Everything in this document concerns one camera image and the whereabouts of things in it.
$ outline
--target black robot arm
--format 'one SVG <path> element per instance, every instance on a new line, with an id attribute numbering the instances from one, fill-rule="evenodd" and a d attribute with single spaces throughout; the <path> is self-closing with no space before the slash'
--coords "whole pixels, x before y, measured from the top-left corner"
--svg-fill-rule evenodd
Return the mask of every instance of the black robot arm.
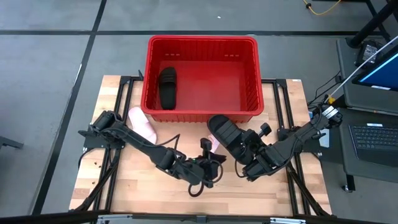
<path id="1" fill-rule="evenodd" d="M 190 185 L 204 183 L 205 186 L 212 187 L 212 180 L 218 176 L 217 169 L 225 161 L 224 157 L 207 152 L 211 145 L 210 148 L 204 148 L 202 142 L 203 155 L 194 159 L 187 159 L 185 154 L 176 149 L 152 144 L 129 129 L 113 111 L 103 111 L 89 126 L 89 131 L 102 136 L 107 142 L 124 141 L 132 145 L 149 156 L 156 168 L 176 179 L 186 180 Z"/>
<path id="2" fill-rule="evenodd" d="M 223 115 L 210 118 L 208 127 L 219 142 L 232 154 L 236 162 L 245 165 L 243 175 L 254 181 L 263 175 L 272 175 L 285 167 L 298 149 L 309 139 L 318 139 L 320 130 L 340 125 L 341 114 L 330 105 L 319 105 L 314 117 L 303 127 L 295 127 L 283 139 L 274 144 L 266 145 L 262 136 L 271 132 L 267 123 L 261 131 L 239 129 L 231 120 Z"/>

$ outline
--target wooden table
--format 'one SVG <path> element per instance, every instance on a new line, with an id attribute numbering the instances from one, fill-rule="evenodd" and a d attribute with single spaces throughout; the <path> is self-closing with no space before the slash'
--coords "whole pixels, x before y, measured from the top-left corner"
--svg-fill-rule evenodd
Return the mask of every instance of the wooden table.
<path id="1" fill-rule="evenodd" d="M 93 121 L 103 110 L 113 110 L 118 92 L 120 76 L 106 75 L 96 102 Z M 308 122 L 308 109 L 300 80 L 287 80 L 289 98 L 294 117 L 294 123 L 301 126 Z M 243 129 L 259 130 L 263 122 L 267 122 L 273 132 L 263 137 L 265 143 L 277 140 L 278 128 L 274 92 L 271 84 L 263 84 L 264 111 L 250 122 L 239 124 Z M 134 82 L 130 108 L 140 106 L 142 82 Z M 287 115 L 283 104 L 285 126 Z M 200 139 L 210 134 L 206 123 L 158 123 L 148 116 L 150 123 L 157 132 L 158 142 L 164 142 L 178 133 L 181 137 L 178 150 L 188 157 L 201 154 Z M 130 145 L 122 150 L 117 181 L 114 190 L 112 212 L 126 213 L 174 213 L 174 214 L 207 214 L 207 215 L 278 215 L 290 216 L 289 191 L 285 169 L 272 176 L 258 178 L 255 182 L 240 179 L 234 171 L 234 159 L 223 146 L 216 153 L 226 155 L 223 164 L 224 176 L 212 189 L 205 188 L 202 195 L 192 198 L 188 195 L 188 183 L 176 180 L 155 168 L 149 158 Z M 82 160 L 78 172 L 70 208 L 76 208 L 94 188 L 100 175 L 100 165 L 104 149 L 94 149 Z M 327 212 L 330 211 L 328 195 L 323 180 L 319 161 L 311 154 L 301 153 L 305 183 Z M 299 210 L 302 212 L 300 191 L 296 188 Z M 100 208 L 104 207 L 107 185 L 104 188 Z"/>

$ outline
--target chair leg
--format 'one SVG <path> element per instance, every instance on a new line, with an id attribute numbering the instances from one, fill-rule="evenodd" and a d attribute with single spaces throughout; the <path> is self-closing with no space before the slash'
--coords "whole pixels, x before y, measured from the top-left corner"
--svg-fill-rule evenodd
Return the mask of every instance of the chair leg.
<path id="1" fill-rule="evenodd" d="M 22 149 L 22 147 L 24 146 L 23 143 L 19 143 L 19 142 L 16 142 L 11 139 L 4 138 L 4 137 L 0 137 L 0 144 L 1 144 L 0 147 L 1 146 L 11 146 L 16 149 Z"/>

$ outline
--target computer monitor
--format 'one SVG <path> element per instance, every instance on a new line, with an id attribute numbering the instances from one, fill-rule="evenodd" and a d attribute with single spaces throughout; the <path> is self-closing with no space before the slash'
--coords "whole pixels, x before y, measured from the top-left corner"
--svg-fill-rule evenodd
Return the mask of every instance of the computer monitor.
<path id="1" fill-rule="evenodd" d="M 354 78 L 353 83 L 398 91 L 398 45 L 383 55 L 375 65 Z"/>

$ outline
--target pink object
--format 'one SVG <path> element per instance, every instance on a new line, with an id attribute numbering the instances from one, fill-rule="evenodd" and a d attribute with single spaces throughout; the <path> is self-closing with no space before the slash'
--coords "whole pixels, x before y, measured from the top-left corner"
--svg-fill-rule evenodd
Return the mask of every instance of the pink object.
<path id="1" fill-rule="evenodd" d="M 216 150 L 218 146 L 220 145 L 220 142 L 217 141 L 217 139 L 214 137 L 214 135 L 209 135 L 209 140 L 211 141 L 211 151 L 212 153 L 216 153 Z"/>
<path id="2" fill-rule="evenodd" d="M 153 144 L 156 144 L 157 136 L 152 125 L 148 121 L 141 108 L 134 107 L 129 111 L 129 118 L 132 124 L 132 130 L 141 135 Z"/>

